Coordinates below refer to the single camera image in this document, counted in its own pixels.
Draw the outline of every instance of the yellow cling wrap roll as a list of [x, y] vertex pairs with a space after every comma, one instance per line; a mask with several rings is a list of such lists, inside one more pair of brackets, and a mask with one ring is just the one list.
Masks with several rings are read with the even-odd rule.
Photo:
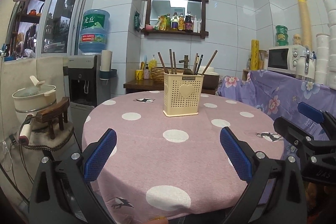
[[259, 40], [252, 40], [251, 41], [251, 64], [250, 69], [251, 70], [257, 70], [258, 69], [258, 62], [259, 62]]
[[311, 24], [309, 17], [309, 10], [307, 6], [306, 0], [298, 0], [299, 3], [299, 11], [301, 18], [301, 27], [302, 27], [302, 46], [307, 46], [310, 50], [312, 50], [312, 42], [311, 42]]

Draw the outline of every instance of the metal screw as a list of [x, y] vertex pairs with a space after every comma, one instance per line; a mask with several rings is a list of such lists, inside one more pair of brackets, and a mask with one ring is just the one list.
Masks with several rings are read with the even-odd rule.
[[289, 160], [290, 162], [295, 162], [295, 158], [294, 158], [293, 156], [289, 156], [289, 157], [288, 157], [288, 160]]
[[71, 158], [73, 159], [73, 160], [76, 160], [76, 159], [78, 159], [80, 157], [80, 154], [79, 153], [73, 153], [72, 155], [71, 155]]
[[48, 157], [43, 157], [42, 160], [41, 160], [41, 162], [42, 162], [43, 164], [45, 164], [48, 160], [49, 160]]
[[259, 158], [259, 159], [263, 159], [263, 158], [265, 158], [265, 154], [264, 154], [263, 152], [257, 152], [257, 153], [256, 153], [256, 156], [257, 156], [257, 158]]

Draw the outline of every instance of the microwave door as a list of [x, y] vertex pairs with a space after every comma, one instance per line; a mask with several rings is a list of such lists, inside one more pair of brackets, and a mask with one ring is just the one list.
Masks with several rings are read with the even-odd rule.
[[288, 70], [288, 48], [270, 50], [268, 52], [268, 67]]

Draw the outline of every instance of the round table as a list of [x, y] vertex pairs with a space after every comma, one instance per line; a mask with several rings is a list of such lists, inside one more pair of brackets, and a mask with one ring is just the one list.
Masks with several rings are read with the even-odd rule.
[[117, 145], [97, 184], [121, 224], [233, 206], [246, 182], [239, 179], [219, 141], [224, 126], [269, 158], [280, 159], [284, 150], [273, 120], [259, 109], [202, 94], [198, 115], [166, 117], [163, 97], [163, 91], [149, 91], [110, 99], [84, 124], [83, 148], [108, 128], [117, 133]]

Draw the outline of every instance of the bronze faucet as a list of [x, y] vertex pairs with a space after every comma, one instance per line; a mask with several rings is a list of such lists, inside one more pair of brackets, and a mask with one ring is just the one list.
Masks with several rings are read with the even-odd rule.
[[185, 69], [188, 68], [188, 62], [189, 62], [189, 60], [188, 60], [188, 56], [187, 55], [184, 56], [184, 59], [182, 59], [182, 60], [179, 61], [179, 63], [184, 63], [183, 68], [185, 68]]

